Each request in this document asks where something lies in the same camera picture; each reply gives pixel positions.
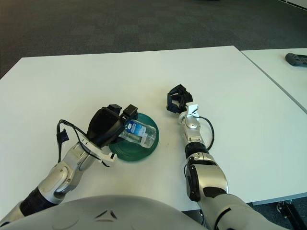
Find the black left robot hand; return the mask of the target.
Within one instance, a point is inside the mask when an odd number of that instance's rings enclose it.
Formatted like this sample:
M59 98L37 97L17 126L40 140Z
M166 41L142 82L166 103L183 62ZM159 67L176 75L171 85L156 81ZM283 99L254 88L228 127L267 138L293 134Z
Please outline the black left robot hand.
M138 108L130 104L122 109L117 104L110 104L99 109L91 119L87 131L87 138L96 146L102 148L121 142L120 134L124 131L125 125L138 118Z

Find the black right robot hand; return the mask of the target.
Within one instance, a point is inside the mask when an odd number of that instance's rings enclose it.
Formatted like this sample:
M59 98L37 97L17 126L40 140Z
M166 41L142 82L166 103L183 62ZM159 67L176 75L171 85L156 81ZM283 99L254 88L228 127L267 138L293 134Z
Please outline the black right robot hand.
M182 113L186 111L186 103L193 101L192 95L186 88L179 84L169 91L166 96L166 109L172 113Z

